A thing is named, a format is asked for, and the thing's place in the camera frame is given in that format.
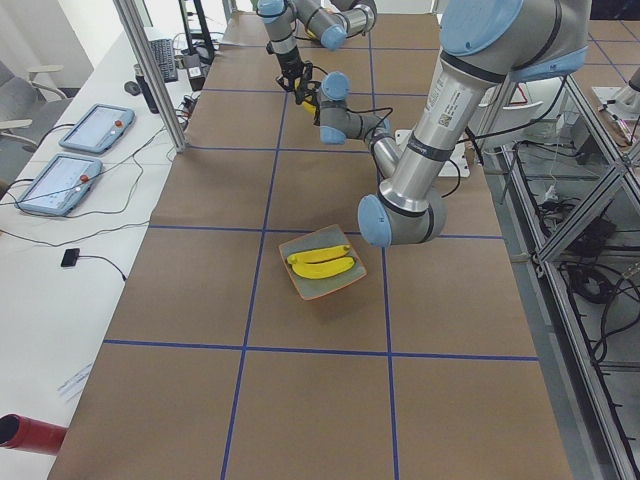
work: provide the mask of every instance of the robotic arm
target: robotic arm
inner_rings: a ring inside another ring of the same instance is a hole
[[[340,38],[346,38],[341,20],[346,18],[345,12],[338,18],[309,14],[309,4],[317,6],[317,2],[290,1],[284,8],[283,0],[261,0],[263,16],[274,15],[264,18],[270,44],[280,55],[281,67],[285,58],[287,66],[303,65],[299,70],[302,73],[295,77],[302,80],[294,79],[288,86],[294,91],[298,88],[296,81],[304,88],[312,85],[296,97],[314,98],[321,139],[326,143],[343,143],[346,138],[363,140],[386,177],[377,195],[364,197],[358,208],[363,237],[380,247],[422,243],[440,234],[446,210],[433,184],[487,89],[504,82],[508,75],[513,82],[568,75],[583,65],[587,53],[590,0],[451,0],[440,33],[442,73],[432,83],[422,117],[401,151],[381,118],[348,110],[349,82],[343,74],[333,72],[317,85],[310,82],[311,67],[307,68],[308,78],[304,78],[304,63],[290,26],[295,12],[307,12],[298,18],[307,19],[303,21],[317,38],[327,35],[328,39],[322,41],[327,48],[344,41],[335,42],[331,40],[334,34],[327,33],[338,32],[340,23],[344,31]],[[333,3],[347,8],[350,2]],[[359,31],[366,32],[367,26],[375,23],[375,5],[362,0],[354,3],[349,5],[352,9],[348,15],[360,19]],[[373,20],[363,22],[369,11]],[[273,23],[280,26],[277,32]],[[284,67],[283,76],[287,76]]]

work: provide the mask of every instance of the blue tablet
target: blue tablet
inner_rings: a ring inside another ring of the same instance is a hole
[[[96,158],[59,153],[20,195],[16,208],[41,215],[66,215],[86,195],[101,171],[102,162]]]
[[[129,108],[96,104],[58,144],[72,150],[103,153],[124,135],[134,117]]]

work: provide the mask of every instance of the red cylinder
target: red cylinder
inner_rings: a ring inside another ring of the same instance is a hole
[[[0,447],[57,455],[67,429],[16,414],[0,418]]]

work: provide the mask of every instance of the square plate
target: square plate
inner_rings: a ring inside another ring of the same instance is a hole
[[[313,250],[316,248],[333,247],[336,245],[349,245],[351,248],[349,249],[347,256],[352,257],[356,263],[346,272],[342,272],[334,277],[318,280],[303,278],[294,273],[291,265],[287,263],[287,257],[292,253]],[[280,256],[282,257],[285,268],[289,273],[289,277],[303,300],[313,300],[333,293],[360,280],[367,274],[367,269],[364,267],[362,260],[360,260],[358,253],[355,251],[353,245],[351,245],[351,242],[349,242],[347,236],[339,225],[331,225],[289,242],[285,242],[280,245],[279,249]]]

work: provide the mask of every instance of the yellow banana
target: yellow banana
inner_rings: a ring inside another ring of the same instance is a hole
[[[335,247],[316,248],[304,252],[292,253],[287,257],[287,263],[320,263],[335,258],[344,257],[351,247],[349,245],[336,245]]]
[[[304,278],[318,280],[321,278],[329,278],[346,272],[355,265],[356,261],[353,257],[336,258],[323,263],[294,263],[293,271]]]

